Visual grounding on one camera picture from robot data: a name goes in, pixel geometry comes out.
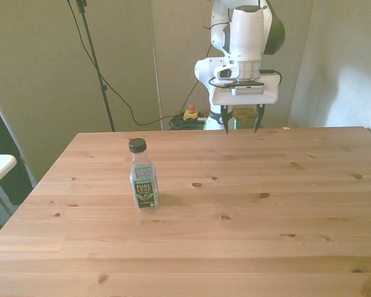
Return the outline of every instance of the cable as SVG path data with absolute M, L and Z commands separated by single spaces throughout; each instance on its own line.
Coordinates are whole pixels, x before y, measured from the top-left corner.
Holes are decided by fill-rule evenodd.
M 91 61 L 91 63 L 92 63 L 92 65 L 96 68 L 96 65 L 95 65 L 95 63 L 93 62 L 93 59 L 92 59 L 92 57 L 90 56 L 90 54 L 89 54 L 89 52 L 88 52 L 88 50 L 87 50 L 87 48 L 85 47 L 85 45 L 84 45 L 84 42 L 83 42 L 83 40 L 82 40 L 82 36 L 81 36 L 81 31 L 80 31 L 80 27 L 79 27 L 79 23 L 77 22 L 77 19 L 76 19 L 76 17 L 75 17 L 75 14 L 74 14 L 74 11 L 73 11 L 73 8 L 72 8 L 72 6 L 71 6 L 71 4 L 70 4 L 70 1 L 69 0 L 67 0 L 67 3 L 68 3 L 68 5 L 69 5 L 69 7 L 70 7 L 70 10 L 71 10 L 71 12 L 72 12 L 72 15 L 73 15 L 73 18 L 74 18 L 74 22 L 75 22 L 75 25 L 76 25 L 76 27 L 77 27 L 77 31 L 78 31 L 78 33 L 79 33 L 79 37 L 80 37 L 80 41 L 81 41 L 81 45 L 82 45 L 82 47 L 84 48 L 84 51 L 86 52 L 86 54 L 87 54 L 87 56 L 89 57 L 89 60 Z M 209 50 L 208 50 L 208 52 L 207 52 L 207 54 L 206 54 L 206 58 L 209 56 L 209 52 L 210 52 L 210 50 L 211 50 L 211 47 L 212 47 L 213 45 L 210 45 L 210 47 L 209 47 Z M 136 125 L 138 125 L 138 126 L 147 126 L 147 125 L 151 125 L 151 124 L 154 124 L 154 123 L 156 123 L 156 122 L 159 122 L 159 121 L 161 121 L 162 119 L 166 119 L 166 118 L 175 118 L 175 117 L 177 117 L 177 116 L 164 116 L 164 117 L 162 117 L 162 118 L 160 118 L 160 119 L 157 119 L 156 121 L 152 121 L 152 122 L 150 122 L 150 123 L 146 123 L 146 124 L 139 124 L 137 121 L 136 121 L 136 119 L 135 119 L 135 116 L 134 116 L 134 112 L 133 112 L 133 109 L 132 109 L 132 107 L 130 107 L 130 105 L 128 104 L 128 102 L 126 102 L 125 101 L 125 99 L 123 99 L 123 97 L 120 95 L 120 94 L 118 94 L 118 92 L 117 91 L 115 91 L 115 89 L 108 83 L 108 81 L 103 77 L 103 75 L 101 75 L 100 74 L 100 76 L 101 76 L 101 78 L 103 79 L 103 81 L 107 84 L 107 86 L 126 104 L 126 106 L 128 106 L 128 108 L 129 108 L 129 110 L 130 110 L 130 114 L 131 114 L 131 116 L 132 116 L 132 119 L 134 120 L 134 122 L 136 123 Z M 185 107 L 185 105 L 186 105 L 186 103 L 187 103 L 187 101 L 188 101 L 188 99 L 190 98 L 190 96 L 191 96 L 191 94 L 192 94 L 192 92 L 195 90 L 195 88 L 196 88 L 196 86 L 197 86 L 197 84 L 199 83 L 199 80 L 197 80 L 197 82 L 195 83 L 195 85 L 194 85 L 194 87 L 192 88 L 192 90 L 191 90 L 191 92 L 188 94 L 188 96 L 187 96 L 187 98 L 185 99 L 185 102 L 184 102 L 184 104 L 183 104 L 183 106 L 182 106 L 182 108 L 181 108 L 181 110 L 180 110 L 180 113 L 182 112 L 182 110 L 183 110 L 183 108 Z
M 210 45 L 210 46 L 209 46 L 208 52 L 206 53 L 206 58 L 209 57 L 209 52 L 210 52 L 212 46 L 213 46 L 213 45 Z M 192 88 L 191 92 L 188 94 L 187 98 L 185 99 L 185 102 L 184 102 L 183 106 L 181 107 L 179 114 L 182 113 L 183 108 L 185 107 L 185 105 L 186 105 L 188 99 L 190 98 L 192 92 L 195 90 L 195 88 L 196 88 L 196 86 L 197 86 L 198 83 L 199 83 L 199 80 L 197 80 L 197 82 L 195 83 L 195 85 L 194 85 L 194 87 Z
M 71 12 L 72 12 L 72 15 L 73 15 L 73 18 L 74 18 L 74 22 L 75 22 L 75 25 L 77 26 L 77 31 L 78 31 L 78 33 L 79 33 L 79 37 L 80 37 L 80 41 L 81 41 L 81 44 L 82 44 L 82 47 L 84 48 L 84 51 L 86 52 L 86 54 L 88 55 L 88 57 L 89 57 L 89 60 L 91 61 L 91 63 L 93 64 L 93 66 L 98 70 L 98 68 L 97 68 L 97 66 L 95 65 L 95 63 L 93 62 L 93 59 L 92 59 L 92 57 L 91 57 L 91 55 L 89 54 L 89 52 L 88 52 L 88 50 L 87 50 L 87 48 L 85 47 L 85 45 L 84 45 L 84 42 L 83 42 L 83 40 L 82 40 L 82 36 L 81 36 L 81 31 L 80 31 L 80 27 L 79 27 L 79 23 L 77 22 L 77 19 L 76 19 L 76 17 L 75 17 L 75 14 L 74 14 L 74 11 L 73 11 L 73 8 L 72 8 L 72 6 L 71 6 L 71 4 L 70 4 L 70 1 L 69 0 L 67 0 L 67 3 L 68 3 L 68 5 L 69 5 L 69 7 L 70 7 L 70 10 L 71 10 Z M 134 112 L 133 112 L 133 109 L 132 109 L 132 107 L 130 107 L 130 105 L 128 104 L 128 102 L 126 102 L 125 101 L 125 99 L 123 99 L 123 97 L 121 97 L 121 95 L 120 94 L 118 94 L 117 93 L 117 91 L 115 91 L 115 89 L 113 89 L 113 87 L 107 82 L 107 80 L 103 77 L 103 75 L 101 75 L 100 74 L 100 76 L 101 76 L 101 78 L 103 79 L 103 81 L 107 84 L 107 86 L 126 104 L 126 106 L 128 106 L 128 108 L 129 108 L 129 110 L 130 110 L 130 114 L 131 114 L 131 116 L 132 116 L 132 119 L 134 120 L 134 122 L 136 123 L 136 125 L 138 125 L 138 126 L 147 126 L 147 125 L 151 125 L 151 124 L 154 124 L 154 123 L 156 123 L 156 122 L 159 122 L 159 121 L 161 121 L 162 119 L 166 119 L 166 118 L 173 118 L 173 117 L 175 117 L 175 116 L 164 116 L 163 118 L 160 118 L 160 119 L 157 119 L 156 121 L 152 121 L 152 122 L 150 122 L 150 123 L 146 123 L 146 124 L 139 124 L 137 121 L 136 121 L 136 119 L 135 119 L 135 116 L 134 116 Z
M 279 76 L 280 76 L 279 84 L 282 83 L 283 76 L 282 76 L 282 73 L 280 73 L 279 71 L 276 71 L 276 70 L 274 70 L 274 69 L 269 69 L 269 70 L 261 69 L 261 70 L 260 70 L 260 73 L 261 73 L 261 74 L 274 74 L 274 73 L 277 73 L 277 74 L 279 74 Z
M 216 77 L 213 77 L 212 79 L 209 80 L 209 84 L 216 87 L 216 88 L 230 88 L 230 87 L 223 87 L 222 85 L 216 85 L 212 81 L 215 80 Z
M 183 120 L 184 112 L 179 113 L 176 117 L 174 117 L 170 122 L 169 126 L 171 126 L 172 130 L 198 130 L 201 129 L 204 125 L 204 121 L 198 121 L 198 119 L 186 119 Z M 198 113 L 198 117 L 202 118 L 203 114 Z
M 214 26 L 225 25 L 225 24 L 229 24 L 229 22 L 214 24 L 214 25 L 211 26 L 210 28 L 209 28 L 209 27 L 205 27 L 205 26 L 203 26 L 203 28 L 208 29 L 208 30 L 211 30 L 211 28 L 213 28 Z

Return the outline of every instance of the black bottle cap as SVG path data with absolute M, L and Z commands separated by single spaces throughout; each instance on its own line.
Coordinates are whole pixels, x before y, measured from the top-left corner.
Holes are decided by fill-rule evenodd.
M 135 138 L 129 142 L 129 150 L 132 153 L 142 153 L 147 149 L 146 141 L 142 138 Z

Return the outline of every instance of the light stand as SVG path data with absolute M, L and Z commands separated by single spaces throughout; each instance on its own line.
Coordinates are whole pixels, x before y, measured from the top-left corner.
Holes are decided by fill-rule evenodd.
M 89 33 L 87 20 L 85 18 L 84 6 L 87 6 L 87 0 L 76 0 L 76 1 L 77 1 L 77 7 L 79 8 L 79 12 L 81 13 L 81 16 L 82 16 L 82 20 L 84 21 L 85 31 L 87 31 L 88 41 L 89 41 L 89 45 L 91 47 L 91 52 L 92 52 L 92 57 L 93 57 L 93 61 L 94 61 L 94 64 L 95 64 L 96 72 L 98 73 L 99 83 L 100 83 L 100 90 L 101 90 L 101 93 L 103 95 L 104 104 L 106 105 L 106 110 L 107 110 L 107 115 L 108 115 L 109 120 L 110 120 L 111 130 L 113 132 L 115 132 L 116 130 L 114 128 L 113 118 L 111 117 L 109 102 L 107 100 L 107 95 L 106 95 L 107 86 L 105 86 L 103 84 L 103 81 L 102 81 L 102 78 L 101 78 L 99 65 L 98 65 L 98 60 L 96 59 L 95 50 L 93 49 L 92 39 L 91 39 L 91 35 Z

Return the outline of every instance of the bottle cap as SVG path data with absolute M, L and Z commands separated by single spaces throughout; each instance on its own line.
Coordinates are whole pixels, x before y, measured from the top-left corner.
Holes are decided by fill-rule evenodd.
M 135 138 L 129 142 L 129 150 L 132 153 L 142 153 L 147 149 L 146 141 L 142 138 Z
M 188 111 L 189 111 L 189 113 L 194 113 L 195 112 L 195 105 L 194 104 L 190 104 L 188 106 Z

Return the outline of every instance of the plastic bottle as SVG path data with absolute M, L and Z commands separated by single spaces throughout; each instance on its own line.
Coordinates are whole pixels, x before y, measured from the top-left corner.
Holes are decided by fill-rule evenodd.
M 155 165 L 147 156 L 146 149 L 146 142 L 142 138 L 132 139 L 129 142 L 129 150 L 132 152 L 130 185 L 135 205 L 140 209 L 157 207 L 160 203 Z

